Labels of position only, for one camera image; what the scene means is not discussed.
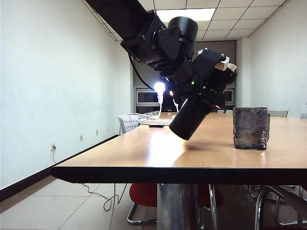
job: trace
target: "baseboard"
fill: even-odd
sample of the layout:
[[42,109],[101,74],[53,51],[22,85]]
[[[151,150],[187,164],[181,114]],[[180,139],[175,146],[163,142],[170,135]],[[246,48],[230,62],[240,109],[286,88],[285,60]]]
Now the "baseboard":
[[[75,154],[75,155],[73,155],[71,157],[68,157],[68,158],[62,160],[59,163],[67,161],[70,158],[73,158],[73,157],[75,157],[75,156],[77,156],[77,155],[79,155],[81,153],[84,153],[85,151],[88,151],[88,150],[90,150],[90,149],[92,149],[92,148],[94,148],[94,147],[96,147],[98,145],[101,145],[101,144],[103,144],[103,143],[105,143],[105,142],[107,142],[107,141],[109,141],[109,140],[111,140],[113,138],[116,138],[116,137],[118,137],[118,135],[114,135],[114,136],[112,136],[112,137],[110,137],[110,138],[108,138],[108,139],[106,139],[104,141],[101,141],[98,144],[95,144],[95,145],[93,145],[93,146],[91,146],[91,147],[89,147],[89,148],[87,148],[87,149],[85,149],[85,150],[83,150],[81,152],[78,152],[77,154]],[[19,193],[20,191],[30,187],[31,185],[33,185],[33,184],[43,180],[44,178],[48,177],[50,175],[50,169],[52,167],[54,167],[54,166],[55,166],[55,164],[51,165],[50,167],[48,167],[46,169],[43,169],[42,171],[39,171],[39,172],[35,173],[35,174],[33,174],[33,175],[31,175],[31,176],[29,176],[27,178],[24,178],[23,180],[21,180],[19,182],[16,182],[16,183],[14,183],[14,184],[6,187],[6,188],[1,189],[0,190],[0,202],[2,202],[3,200],[5,200],[5,199],[7,199],[7,198],[9,198],[9,197]]]

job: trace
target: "glass cup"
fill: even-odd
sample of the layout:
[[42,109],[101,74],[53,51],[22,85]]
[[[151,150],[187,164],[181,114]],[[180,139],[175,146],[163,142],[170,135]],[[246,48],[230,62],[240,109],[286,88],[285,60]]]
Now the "glass cup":
[[268,108],[234,108],[233,116],[235,148],[266,150],[270,132]]

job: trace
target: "table leg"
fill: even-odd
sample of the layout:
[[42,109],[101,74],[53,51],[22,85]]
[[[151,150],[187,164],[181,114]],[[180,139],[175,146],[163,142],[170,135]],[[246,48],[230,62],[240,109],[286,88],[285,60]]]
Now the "table leg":
[[158,184],[158,230],[200,229],[196,184]]

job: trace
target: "bright light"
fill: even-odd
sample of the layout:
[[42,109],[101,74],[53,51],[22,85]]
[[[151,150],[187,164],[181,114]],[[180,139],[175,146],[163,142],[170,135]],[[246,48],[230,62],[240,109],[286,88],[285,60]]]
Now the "bright light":
[[165,85],[163,82],[157,82],[154,86],[153,86],[154,90],[158,93],[158,94],[163,94],[163,92],[165,91]]
[[215,8],[207,9],[186,9],[186,10],[161,10],[157,11],[157,15],[164,23],[169,22],[175,17],[188,17],[194,21],[210,21]]

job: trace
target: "table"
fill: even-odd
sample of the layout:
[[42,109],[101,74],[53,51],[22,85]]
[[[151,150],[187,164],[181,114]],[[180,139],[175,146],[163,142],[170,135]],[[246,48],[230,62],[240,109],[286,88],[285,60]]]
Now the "table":
[[255,151],[234,148],[231,114],[209,114],[189,141],[167,126],[142,125],[57,165],[51,174],[72,183],[306,183],[307,120],[271,117],[267,150]]

